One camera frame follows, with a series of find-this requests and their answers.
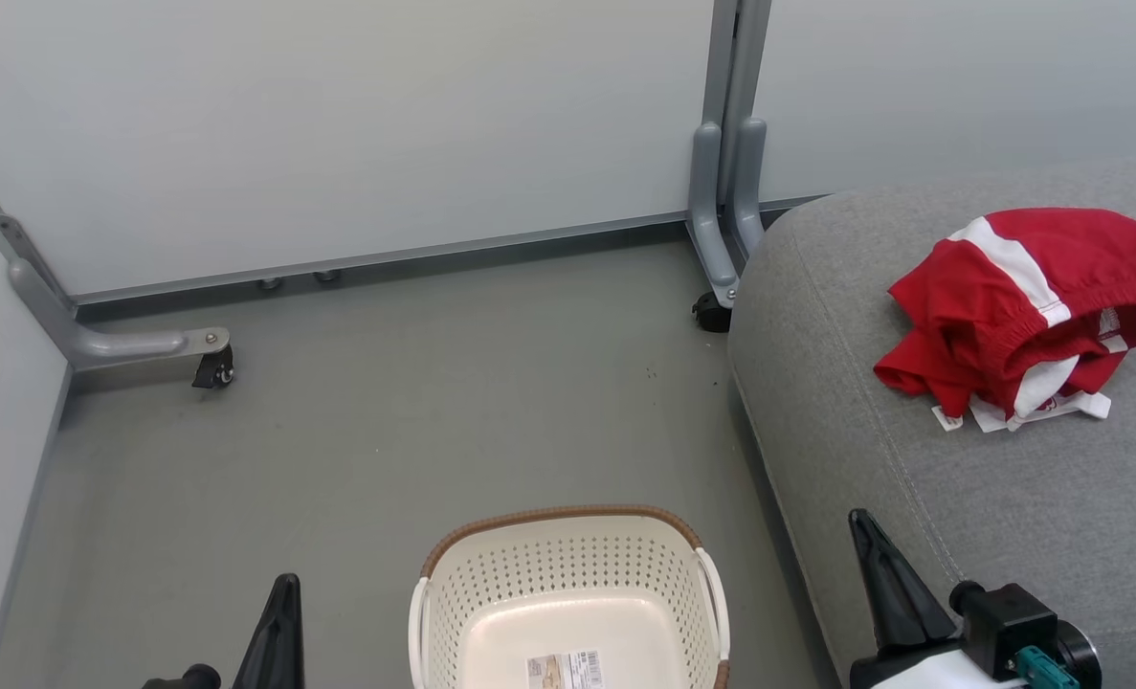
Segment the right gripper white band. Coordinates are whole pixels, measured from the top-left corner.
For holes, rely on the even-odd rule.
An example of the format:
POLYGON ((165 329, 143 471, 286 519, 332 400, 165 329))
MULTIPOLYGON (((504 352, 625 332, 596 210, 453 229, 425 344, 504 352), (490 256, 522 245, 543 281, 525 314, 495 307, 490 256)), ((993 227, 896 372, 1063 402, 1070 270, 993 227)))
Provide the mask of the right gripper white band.
POLYGON ((960 644, 951 615, 864 507, 847 515, 878 652, 849 667, 851 688, 1009 688, 960 644))

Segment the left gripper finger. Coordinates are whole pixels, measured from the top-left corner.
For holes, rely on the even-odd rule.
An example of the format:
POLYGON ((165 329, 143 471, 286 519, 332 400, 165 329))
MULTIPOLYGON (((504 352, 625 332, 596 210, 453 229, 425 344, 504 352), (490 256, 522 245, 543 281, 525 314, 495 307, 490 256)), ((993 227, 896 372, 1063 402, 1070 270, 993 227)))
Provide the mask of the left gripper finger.
POLYGON ((272 589, 272 688, 304 688, 303 602, 296 574, 282 574, 272 589))
POLYGON ((270 591, 234 678, 234 688, 272 688, 272 620, 270 591))

